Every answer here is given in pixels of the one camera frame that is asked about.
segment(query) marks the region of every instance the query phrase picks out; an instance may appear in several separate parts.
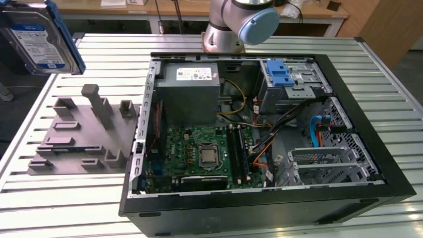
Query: motherboard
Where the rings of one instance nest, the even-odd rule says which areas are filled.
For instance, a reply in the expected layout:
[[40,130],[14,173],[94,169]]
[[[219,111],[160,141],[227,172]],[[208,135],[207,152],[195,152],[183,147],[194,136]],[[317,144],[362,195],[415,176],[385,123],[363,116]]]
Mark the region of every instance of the motherboard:
[[155,175],[150,182],[156,192],[263,186],[261,171],[249,169],[247,149],[254,144],[249,126],[167,130],[166,159],[150,164]]

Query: hard drive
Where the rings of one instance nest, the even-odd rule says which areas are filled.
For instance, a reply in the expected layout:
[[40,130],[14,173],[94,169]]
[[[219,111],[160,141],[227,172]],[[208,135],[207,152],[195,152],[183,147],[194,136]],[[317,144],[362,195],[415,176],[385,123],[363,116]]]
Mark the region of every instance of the hard drive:
[[0,32],[32,74],[84,73],[84,62],[52,1],[0,4]]

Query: power supply label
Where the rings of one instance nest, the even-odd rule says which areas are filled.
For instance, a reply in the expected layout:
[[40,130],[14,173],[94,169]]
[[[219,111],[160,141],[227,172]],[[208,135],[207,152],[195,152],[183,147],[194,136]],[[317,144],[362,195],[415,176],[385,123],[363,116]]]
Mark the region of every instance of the power supply label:
[[212,80],[212,68],[179,68],[176,80]]

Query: ram slot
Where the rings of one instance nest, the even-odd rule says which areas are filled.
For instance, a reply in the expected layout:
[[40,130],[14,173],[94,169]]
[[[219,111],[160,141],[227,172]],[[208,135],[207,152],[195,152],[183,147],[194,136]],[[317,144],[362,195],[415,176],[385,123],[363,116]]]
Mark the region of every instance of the ram slot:
[[242,174],[243,178],[246,181],[250,181],[250,169],[249,169],[249,155],[247,155],[247,148],[245,146],[245,139],[243,139],[243,133],[242,130],[238,128],[238,142],[239,142],[239,147],[237,147],[237,150],[241,154],[241,161],[239,161],[239,166],[242,168]]
[[229,143],[229,153],[231,162],[233,180],[241,184],[243,181],[250,180],[249,177],[249,161],[247,152],[242,140],[239,128],[230,128],[226,130],[226,137]]

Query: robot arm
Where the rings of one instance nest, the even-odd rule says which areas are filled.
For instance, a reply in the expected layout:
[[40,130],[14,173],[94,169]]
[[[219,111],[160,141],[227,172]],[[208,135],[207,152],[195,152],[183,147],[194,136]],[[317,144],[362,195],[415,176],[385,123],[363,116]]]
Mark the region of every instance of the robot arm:
[[245,43],[263,43],[277,31],[279,14],[274,0],[212,0],[210,25],[203,38],[206,52],[238,53]]

